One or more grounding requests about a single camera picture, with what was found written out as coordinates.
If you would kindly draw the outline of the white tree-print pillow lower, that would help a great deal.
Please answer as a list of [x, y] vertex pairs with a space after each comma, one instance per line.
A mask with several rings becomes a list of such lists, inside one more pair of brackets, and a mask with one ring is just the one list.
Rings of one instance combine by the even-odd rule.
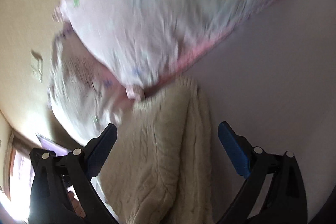
[[119, 125], [123, 112], [133, 104], [69, 23], [53, 41], [49, 102], [56, 119], [81, 145], [98, 137], [108, 124]]

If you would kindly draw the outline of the white wall switch plate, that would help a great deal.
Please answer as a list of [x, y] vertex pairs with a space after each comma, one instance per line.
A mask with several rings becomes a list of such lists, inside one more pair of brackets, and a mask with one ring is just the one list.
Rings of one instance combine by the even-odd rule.
[[31, 71], [33, 77], [40, 83], [43, 82], [43, 57], [40, 53], [31, 50]]

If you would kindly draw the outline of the dark framed window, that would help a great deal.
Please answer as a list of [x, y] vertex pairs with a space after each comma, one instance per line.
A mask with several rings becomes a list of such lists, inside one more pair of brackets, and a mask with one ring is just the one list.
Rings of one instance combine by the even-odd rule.
[[56, 156], [65, 156], [70, 152], [69, 149], [56, 144], [54, 141], [51, 141], [42, 135], [37, 135], [37, 138], [44, 150], [53, 151]]

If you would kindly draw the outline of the lavender bed sheet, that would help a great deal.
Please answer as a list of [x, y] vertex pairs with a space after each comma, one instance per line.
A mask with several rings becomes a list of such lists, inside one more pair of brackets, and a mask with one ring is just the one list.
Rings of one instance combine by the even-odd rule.
[[279, 0], [184, 77], [210, 111], [212, 223], [243, 183], [218, 139], [222, 121], [267, 152], [294, 153], [314, 218], [335, 188], [335, 0]]

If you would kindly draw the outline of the cream cable-knit sweater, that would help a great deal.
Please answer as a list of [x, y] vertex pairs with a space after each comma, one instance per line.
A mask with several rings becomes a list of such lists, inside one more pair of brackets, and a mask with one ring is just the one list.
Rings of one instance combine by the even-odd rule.
[[120, 223], [212, 223], [211, 119], [180, 77], [123, 116], [98, 179]]

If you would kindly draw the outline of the pink floral pillow upper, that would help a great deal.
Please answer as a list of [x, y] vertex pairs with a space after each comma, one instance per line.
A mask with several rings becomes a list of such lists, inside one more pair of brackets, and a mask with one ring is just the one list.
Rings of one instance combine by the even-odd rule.
[[125, 87], [179, 73], [275, 0], [60, 0], [54, 16]]

